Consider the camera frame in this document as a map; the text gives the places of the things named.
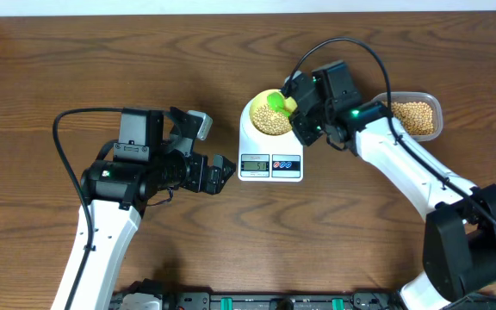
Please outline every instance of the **wooden table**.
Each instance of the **wooden table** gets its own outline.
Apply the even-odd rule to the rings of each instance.
[[[394,90],[433,94],[445,128],[423,146],[476,184],[496,183],[496,13],[0,18],[0,308],[48,308],[70,254],[79,202],[53,145],[57,113],[205,111],[214,126],[195,149],[236,161],[244,105],[335,35],[369,43]],[[303,69],[337,59],[365,99],[384,91],[377,65],[355,46],[331,45]],[[118,126],[116,114],[63,121],[78,175]],[[424,223],[408,200],[323,140],[305,159],[302,183],[232,177],[220,195],[180,190],[171,205],[149,209],[117,288],[152,278],[215,291],[319,292],[412,280],[422,270]]]

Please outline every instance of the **white digital scale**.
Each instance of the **white digital scale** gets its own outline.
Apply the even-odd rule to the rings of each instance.
[[[299,182],[303,178],[303,146],[294,132],[268,135],[250,120],[252,102],[274,91],[266,90],[250,100],[240,116],[238,172],[242,181]]]

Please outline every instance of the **white backdrop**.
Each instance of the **white backdrop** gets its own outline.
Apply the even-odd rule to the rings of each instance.
[[[495,0],[0,0],[0,16],[496,10]]]

